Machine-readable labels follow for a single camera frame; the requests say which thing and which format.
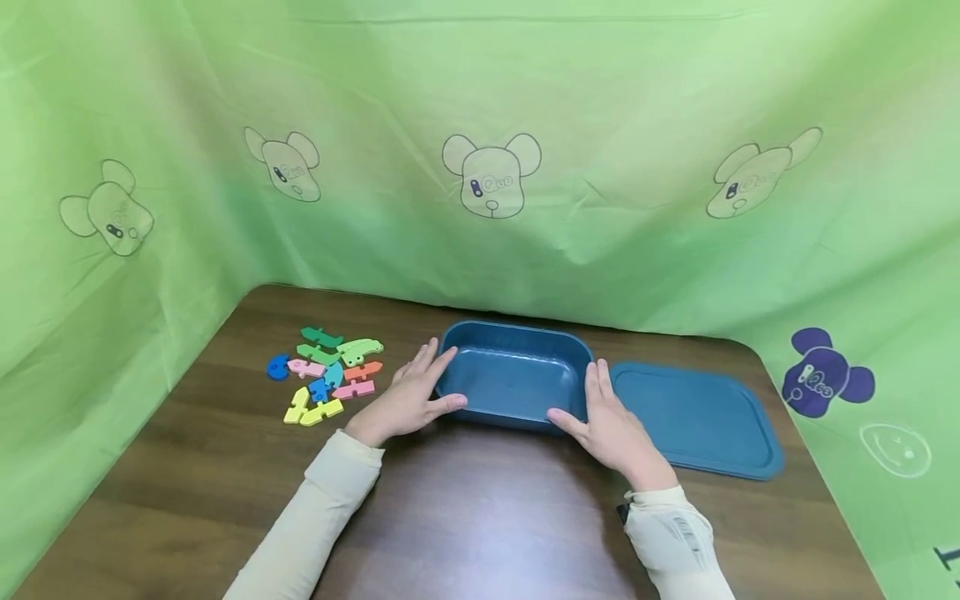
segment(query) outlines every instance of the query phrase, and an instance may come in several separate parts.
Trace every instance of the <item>cartoon bear face print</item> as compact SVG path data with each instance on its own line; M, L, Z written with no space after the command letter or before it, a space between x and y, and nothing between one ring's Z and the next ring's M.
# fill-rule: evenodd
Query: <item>cartoon bear face print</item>
M81 237L96 233L120 256L130 256L154 229L154 216L131 194L136 187L133 173L121 162L104 160L104 181L89 198L60 199L60 218L70 231Z
M919 433L890 423L873 423L860 427L860 440L877 463L904 479L926 474L933 462L930 445Z
M783 172L806 160L823 136L823 131L814 127L785 148L762 153L757 144L747 144L734 150L713 176L722 187L707 204L707 214L730 219L762 204L773 194Z
M523 210L520 178L540 168L540 144L521 133L504 148L477 148L462 135L444 143L444 166L462 177L460 202L475 215L507 219Z
M818 419L827 413L836 396L862 403L874 397L874 374L866 367L851 367L833 349L829 334L817 327L793 334L793 348L804 357L787 370L780 393L799 414Z
M320 153L306 135L292 132L287 141L264 139L252 128L244 130L253 157L267 165L274 187L294 200L316 202L320 186L310 169L320 164Z

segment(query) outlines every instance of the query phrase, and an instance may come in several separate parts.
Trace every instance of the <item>left hand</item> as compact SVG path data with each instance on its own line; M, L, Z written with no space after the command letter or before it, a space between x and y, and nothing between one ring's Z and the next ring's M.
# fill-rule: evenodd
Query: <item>left hand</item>
M344 432L371 448L380 447L393 436L421 430L440 415L467 406L467 397L450 394L430 400L437 380L457 353L451 348L437 356L437 338L420 347L417 356L394 374L394 381L379 398L349 421Z

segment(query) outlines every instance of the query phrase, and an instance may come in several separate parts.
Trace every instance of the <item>green backdrop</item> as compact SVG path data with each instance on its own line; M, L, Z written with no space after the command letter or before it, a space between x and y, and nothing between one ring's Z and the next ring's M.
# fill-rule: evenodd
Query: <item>green backdrop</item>
M0 595L279 281L743 342L888 597L960 598L958 22L5 0Z

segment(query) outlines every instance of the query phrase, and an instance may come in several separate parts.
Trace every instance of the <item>beige sleeve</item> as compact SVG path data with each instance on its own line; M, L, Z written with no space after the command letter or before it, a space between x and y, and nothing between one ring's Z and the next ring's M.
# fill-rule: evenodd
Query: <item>beige sleeve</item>
M625 530L660 600L734 600L713 550L713 528L680 486L631 492Z
M333 542L380 473L383 450L338 430L227 590L225 600L307 600Z

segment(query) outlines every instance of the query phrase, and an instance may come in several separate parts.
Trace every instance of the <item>person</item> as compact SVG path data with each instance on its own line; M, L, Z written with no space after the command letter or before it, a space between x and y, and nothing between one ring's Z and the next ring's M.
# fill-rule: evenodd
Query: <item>person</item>
M467 405L467 399L456 394L429 399L457 352L450 348L436 357L437 345L433 338L421 346L396 372L390 388L327 441L225 600L311 596L333 542L379 475L384 443ZM547 417L630 484L624 529L660 599L732 600L709 522L686 500L674 469L613 393L606 361L589 364L585 386L587 422L557 408Z

